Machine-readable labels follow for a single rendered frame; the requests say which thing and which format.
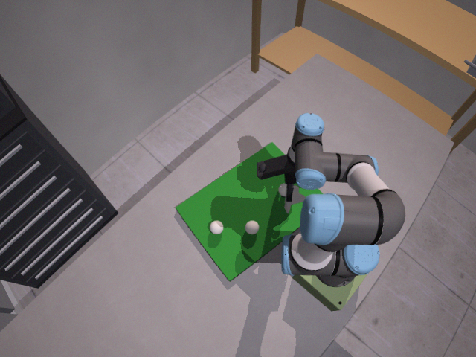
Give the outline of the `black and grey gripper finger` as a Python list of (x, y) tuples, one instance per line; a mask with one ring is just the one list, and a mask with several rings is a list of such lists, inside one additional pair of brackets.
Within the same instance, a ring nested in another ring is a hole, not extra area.
[(299, 187), (292, 184), (292, 181), (288, 181), (284, 205), (286, 212), (289, 213), (291, 205), (303, 202), (305, 198), (304, 195), (299, 193)]

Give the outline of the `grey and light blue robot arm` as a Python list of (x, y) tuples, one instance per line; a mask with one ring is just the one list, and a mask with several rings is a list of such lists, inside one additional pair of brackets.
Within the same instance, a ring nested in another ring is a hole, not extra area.
[(399, 233), (405, 206), (378, 177), (374, 157), (323, 152), (323, 131), (324, 122), (318, 115), (302, 114), (289, 150), (295, 167), (282, 155), (258, 162), (257, 177), (267, 179), (295, 171), (297, 185), (303, 189), (321, 188), (326, 181), (343, 182), (358, 194), (308, 195), (301, 208), (300, 232), (285, 235), (282, 241), (284, 274), (320, 275), (317, 277), (325, 285), (339, 287), (374, 270), (380, 257), (377, 245)]

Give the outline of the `green turf mat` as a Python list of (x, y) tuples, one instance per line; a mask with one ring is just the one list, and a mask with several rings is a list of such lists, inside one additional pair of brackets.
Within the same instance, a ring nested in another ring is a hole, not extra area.
[[(257, 177), (257, 163), (285, 155), (273, 142), (176, 207), (196, 238), (229, 281), (242, 274), (300, 227), (302, 202), (286, 212), (278, 188), (284, 174)], [(220, 221), (222, 233), (210, 231)], [(249, 221), (259, 224), (248, 234)]]

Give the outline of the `white ball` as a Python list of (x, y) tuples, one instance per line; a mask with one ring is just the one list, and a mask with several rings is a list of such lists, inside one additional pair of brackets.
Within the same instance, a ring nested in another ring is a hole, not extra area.
[(259, 230), (259, 225), (255, 221), (249, 221), (245, 225), (245, 230), (248, 234), (256, 234)]
[(286, 185), (287, 184), (283, 183), (278, 188), (278, 192), (281, 196), (286, 196)]
[(210, 231), (213, 233), (213, 234), (220, 234), (222, 233), (223, 231), (223, 224), (220, 222), (220, 221), (213, 221), (211, 224), (210, 224)]

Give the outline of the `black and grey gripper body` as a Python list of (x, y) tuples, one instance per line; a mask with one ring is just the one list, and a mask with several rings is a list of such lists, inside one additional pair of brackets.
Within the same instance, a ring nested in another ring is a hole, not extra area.
[[(289, 150), (290, 150), (290, 147), (289, 147)], [(289, 150), (288, 150), (288, 153), (287, 153), (287, 159), (289, 161), (289, 163), (295, 167), (295, 162), (293, 162), (290, 157), (289, 157)], [(285, 183), (288, 184), (288, 181), (292, 181), (292, 184), (295, 184), (297, 183), (296, 182), (296, 177), (295, 177), (295, 171), (294, 172), (290, 172), (290, 173), (285, 173)]]

